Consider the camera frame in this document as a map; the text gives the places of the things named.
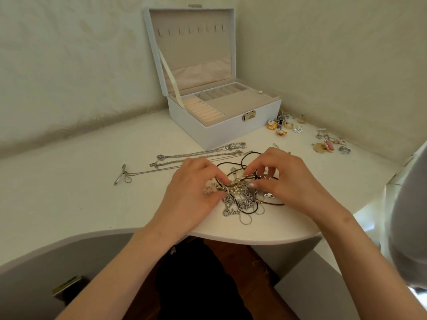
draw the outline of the jewelry box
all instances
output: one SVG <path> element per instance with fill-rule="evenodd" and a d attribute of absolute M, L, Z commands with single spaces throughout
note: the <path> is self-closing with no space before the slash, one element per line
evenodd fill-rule
<path fill-rule="evenodd" d="M 210 150 L 263 127 L 281 100 L 236 78 L 234 9 L 154 9 L 143 17 L 171 118 Z"/>

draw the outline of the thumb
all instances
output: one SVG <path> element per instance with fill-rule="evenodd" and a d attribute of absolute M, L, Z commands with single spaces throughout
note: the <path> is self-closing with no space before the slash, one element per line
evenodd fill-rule
<path fill-rule="evenodd" d="M 213 209 L 221 201 L 221 199 L 224 199 L 226 196 L 227 193 L 225 193 L 224 191 L 216 191 L 212 193 L 208 198 L 206 198 L 206 200 L 211 209 Z"/>
<path fill-rule="evenodd" d="M 275 194 L 275 190 L 277 188 L 277 180 L 275 180 L 274 178 L 270 178 L 269 180 L 266 180 L 265 178 L 259 180 L 252 180 L 252 182 L 249 184 L 249 187 Z"/>

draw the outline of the white desk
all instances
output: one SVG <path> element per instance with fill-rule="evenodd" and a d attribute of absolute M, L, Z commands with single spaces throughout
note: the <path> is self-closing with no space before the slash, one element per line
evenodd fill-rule
<path fill-rule="evenodd" d="M 260 128 L 237 141 L 263 152 L 275 142 L 304 159 L 313 174 L 353 213 L 382 191 L 398 170 L 396 164 L 349 145 L 349 155 L 318 154 L 316 128 L 286 137 Z M 132 232 L 156 211 L 174 170 L 121 180 L 128 172 L 150 169 L 158 154 L 201 150 L 167 111 L 82 135 L 0 161 L 0 273 L 47 250 L 83 238 Z M 256 155 L 245 160 L 249 163 Z M 224 166 L 228 172 L 230 166 Z M 307 217 L 283 206 L 266 206 L 249 226 L 237 215 L 222 216 L 223 204 L 191 235 L 242 244 L 284 244 L 312 237 L 317 227 Z"/>

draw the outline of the wooden floor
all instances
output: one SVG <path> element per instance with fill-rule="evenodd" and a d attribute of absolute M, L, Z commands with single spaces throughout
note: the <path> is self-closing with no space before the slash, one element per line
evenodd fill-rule
<path fill-rule="evenodd" d="M 205 239 L 238 286 L 240 295 L 254 320 L 298 320 L 271 285 L 271 276 L 259 256 L 246 245 Z M 161 261 L 148 275 L 124 320 L 155 320 L 160 310 L 154 280 Z"/>

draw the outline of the open jewelry box lid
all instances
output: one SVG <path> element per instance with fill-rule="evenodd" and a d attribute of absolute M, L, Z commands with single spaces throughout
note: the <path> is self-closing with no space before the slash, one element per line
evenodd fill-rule
<path fill-rule="evenodd" d="M 146 8 L 143 17 L 164 96 L 174 93 L 168 69 L 179 91 L 236 78 L 234 9 Z"/>

